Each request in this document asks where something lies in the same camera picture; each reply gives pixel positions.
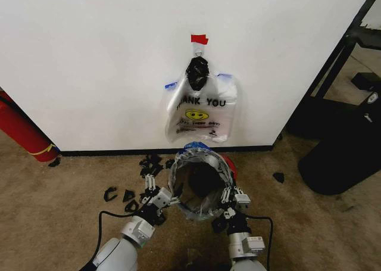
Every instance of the smiley face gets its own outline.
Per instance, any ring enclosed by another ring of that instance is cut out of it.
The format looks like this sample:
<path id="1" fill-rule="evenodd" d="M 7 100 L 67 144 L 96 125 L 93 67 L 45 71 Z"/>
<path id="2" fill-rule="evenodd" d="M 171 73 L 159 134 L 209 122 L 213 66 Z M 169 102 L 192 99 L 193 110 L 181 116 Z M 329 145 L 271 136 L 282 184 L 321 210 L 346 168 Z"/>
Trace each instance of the smiley face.
<path id="1" fill-rule="evenodd" d="M 209 115 L 207 113 L 194 109 L 188 109 L 185 112 L 185 116 L 192 120 L 203 120 L 209 118 Z"/>

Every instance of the black baseboard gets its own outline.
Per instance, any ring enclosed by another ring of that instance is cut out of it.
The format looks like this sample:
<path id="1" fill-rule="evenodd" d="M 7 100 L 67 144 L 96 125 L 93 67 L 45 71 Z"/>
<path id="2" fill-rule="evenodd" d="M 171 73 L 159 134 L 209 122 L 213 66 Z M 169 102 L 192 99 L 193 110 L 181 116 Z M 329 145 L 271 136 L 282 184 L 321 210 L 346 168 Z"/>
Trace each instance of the black baseboard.
<path id="1" fill-rule="evenodd" d="M 251 152 L 271 151 L 272 145 L 265 146 L 236 146 L 212 147 L 215 152 Z M 176 154 L 180 149 L 137 149 L 137 150 L 99 150 L 99 151 L 61 151 L 63 157 L 76 156 L 121 156 L 121 155 L 147 155 L 147 154 Z"/>

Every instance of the white wall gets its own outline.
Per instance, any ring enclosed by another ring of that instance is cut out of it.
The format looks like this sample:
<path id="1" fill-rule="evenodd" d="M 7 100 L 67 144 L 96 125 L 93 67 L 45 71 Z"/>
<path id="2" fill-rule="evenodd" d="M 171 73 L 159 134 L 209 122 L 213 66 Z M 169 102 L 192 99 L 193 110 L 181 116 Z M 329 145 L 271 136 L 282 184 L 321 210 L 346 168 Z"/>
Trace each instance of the white wall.
<path id="1" fill-rule="evenodd" d="M 0 85 L 61 150 L 181 147 L 163 86 L 206 33 L 242 93 L 223 145 L 271 145 L 364 1 L 0 0 Z"/>
<path id="2" fill-rule="evenodd" d="M 362 27 L 381 30 L 381 0 L 376 0 L 363 18 Z"/>

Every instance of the red object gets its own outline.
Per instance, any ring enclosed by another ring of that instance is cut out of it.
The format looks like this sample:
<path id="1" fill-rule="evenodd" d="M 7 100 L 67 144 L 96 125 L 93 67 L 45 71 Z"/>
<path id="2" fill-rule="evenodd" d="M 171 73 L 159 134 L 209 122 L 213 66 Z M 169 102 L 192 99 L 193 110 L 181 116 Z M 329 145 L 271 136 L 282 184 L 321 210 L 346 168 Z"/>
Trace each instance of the red object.
<path id="1" fill-rule="evenodd" d="M 0 91 L 0 96 L 14 103 L 4 91 Z M 58 150 L 54 148 L 50 140 L 29 119 L 1 99 L 0 129 L 40 162 L 51 161 L 58 156 Z"/>
<path id="2" fill-rule="evenodd" d="M 191 43 L 201 43 L 203 45 L 206 45 L 208 41 L 209 39 L 207 39 L 206 35 L 191 35 L 190 36 Z"/>
<path id="3" fill-rule="evenodd" d="M 221 155 L 221 157 L 224 158 L 226 164 L 232 170 L 232 172 L 233 172 L 233 179 L 236 180 L 237 179 L 237 168 L 236 168 L 236 165 L 234 165 L 233 161 L 228 156 L 222 156 Z"/>

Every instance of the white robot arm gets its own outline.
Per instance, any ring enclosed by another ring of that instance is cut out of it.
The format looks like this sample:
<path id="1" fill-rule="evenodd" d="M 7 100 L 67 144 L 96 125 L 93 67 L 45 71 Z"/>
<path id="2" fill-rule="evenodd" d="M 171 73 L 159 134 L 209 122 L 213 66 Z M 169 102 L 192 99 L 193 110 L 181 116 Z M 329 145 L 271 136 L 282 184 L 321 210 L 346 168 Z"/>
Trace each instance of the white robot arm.
<path id="1" fill-rule="evenodd" d="M 138 254 L 152 237 L 155 225 L 165 221 L 162 208 L 179 203 L 165 188 L 155 185 L 155 178 L 147 175 L 143 206 L 121 230 L 121 238 L 111 238 L 80 271 L 136 271 Z M 250 236 L 246 217 L 239 210 L 247 207 L 250 199 L 240 189 L 226 188 L 221 198 L 224 213 L 213 222 L 215 232 L 221 232 L 227 225 L 230 239 L 229 256 L 231 271 L 266 271 L 256 258 L 265 249 L 260 236 Z"/>

